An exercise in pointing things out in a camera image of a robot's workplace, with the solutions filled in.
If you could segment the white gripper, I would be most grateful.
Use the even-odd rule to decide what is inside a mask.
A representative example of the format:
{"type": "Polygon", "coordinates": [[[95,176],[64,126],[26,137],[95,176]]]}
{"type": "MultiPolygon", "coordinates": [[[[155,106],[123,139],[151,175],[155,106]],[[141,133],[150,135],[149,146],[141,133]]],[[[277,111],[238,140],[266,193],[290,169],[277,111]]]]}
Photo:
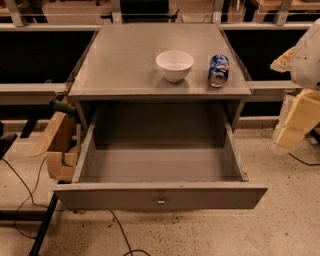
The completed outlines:
{"type": "Polygon", "coordinates": [[[320,123],[320,19],[292,47],[275,59],[270,68],[284,73],[303,88],[297,96],[287,95],[273,133],[272,150],[287,154],[320,123]]]}

